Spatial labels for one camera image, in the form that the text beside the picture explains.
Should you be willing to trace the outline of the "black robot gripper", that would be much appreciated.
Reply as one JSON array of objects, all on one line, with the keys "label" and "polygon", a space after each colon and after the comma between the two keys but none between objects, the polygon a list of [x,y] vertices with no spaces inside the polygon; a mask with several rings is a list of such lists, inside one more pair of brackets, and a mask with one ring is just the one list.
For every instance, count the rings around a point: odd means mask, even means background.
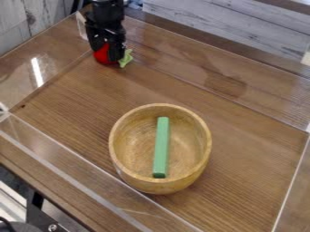
[{"label": "black robot gripper", "polygon": [[104,44],[104,31],[112,32],[108,39],[109,61],[117,62],[124,56],[125,31],[122,28],[122,0],[89,0],[90,10],[84,14],[85,33],[93,51]]}]

